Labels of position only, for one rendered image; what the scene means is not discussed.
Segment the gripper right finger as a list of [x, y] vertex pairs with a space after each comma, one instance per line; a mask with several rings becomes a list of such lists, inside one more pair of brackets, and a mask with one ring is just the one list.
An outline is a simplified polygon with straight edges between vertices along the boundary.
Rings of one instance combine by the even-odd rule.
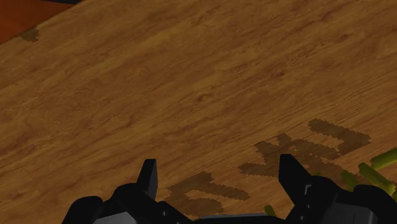
[[397, 201], [377, 186], [344, 190], [291, 154], [280, 155], [278, 179], [294, 204], [286, 218], [292, 224], [397, 224]]

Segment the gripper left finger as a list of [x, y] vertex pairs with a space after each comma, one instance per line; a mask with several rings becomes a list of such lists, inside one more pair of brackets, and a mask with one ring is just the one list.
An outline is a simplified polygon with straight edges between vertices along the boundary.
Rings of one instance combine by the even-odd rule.
[[146, 159], [135, 183], [118, 186], [108, 200], [75, 200], [62, 224], [193, 224], [170, 204], [157, 202], [157, 161]]

